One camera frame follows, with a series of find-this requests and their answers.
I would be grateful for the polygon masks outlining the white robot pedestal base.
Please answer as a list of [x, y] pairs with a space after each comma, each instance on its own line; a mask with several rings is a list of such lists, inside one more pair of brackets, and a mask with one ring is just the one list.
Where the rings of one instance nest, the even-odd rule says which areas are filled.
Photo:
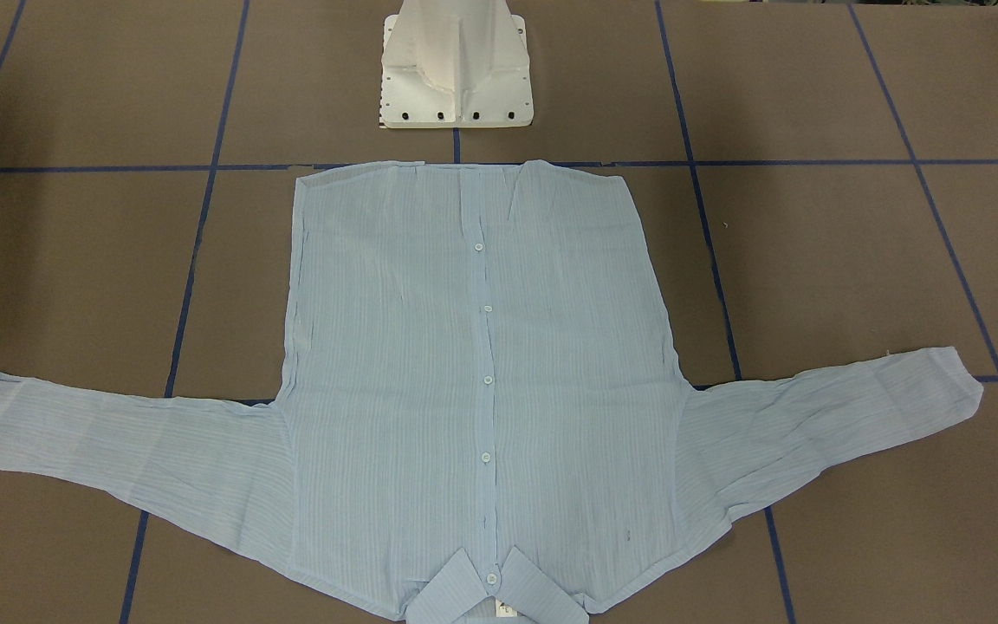
[[504, 1], [405, 1], [383, 23], [384, 129], [507, 129], [535, 117], [527, 25]]

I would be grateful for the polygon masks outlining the light blue button-up shirt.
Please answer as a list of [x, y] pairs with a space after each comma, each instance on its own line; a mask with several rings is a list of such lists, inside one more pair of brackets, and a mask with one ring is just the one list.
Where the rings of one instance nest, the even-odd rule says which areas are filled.
[[272, 402], [0, 373], [0, 470], [103, 490], [393, 621], [586, 623], [822, 471], [975, 414], [952, 347], [697, 390], [627, 185], [298, 179]]

